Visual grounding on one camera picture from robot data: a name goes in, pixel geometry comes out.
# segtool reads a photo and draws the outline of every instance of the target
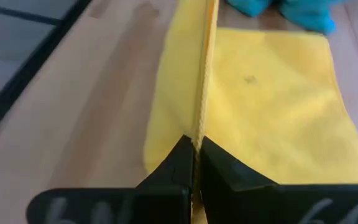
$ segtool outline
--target blue fabric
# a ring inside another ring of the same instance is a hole
[[[226,0],[231,6],[248,16],[259,16],[273,0]]]
[[[255,17],[261,14],[272,0],[226,0],[237,10]],[[304,27],[324,34],[335,30],[329,7],[342,0],[281,0],[280,12],[289,20]]]

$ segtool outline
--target teal cloth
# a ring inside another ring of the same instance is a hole
[[[272,0],[226,0],[237,10],[255,17],[261,14]],[[335,30],[329,8],[342,0],[281,0],[280,12],[289,20],[308,30],[330,34]]]

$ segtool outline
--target wooden table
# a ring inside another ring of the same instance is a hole
[[[146,177],[145,129],[176,4],[91,2],[0,124],[0,223],[25,223],[29,200],[48,188],[134,187]],[[222,2],[219,26],[297,29],[278,16],[249,19]],[[338,82],[358,128],[358,36],[344,6],[334,16]]]

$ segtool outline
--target wooden surface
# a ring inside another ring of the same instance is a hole
[[[25,223],[29,200],[47,188],[133,187],[145,178],[145,129],[176,3],[91,2],[0,124],[0,223]],[[333,13],[337,79],[358,128],[358,8]],[[219,26],[300,30],[275,11],[249,19],[224,2]]]

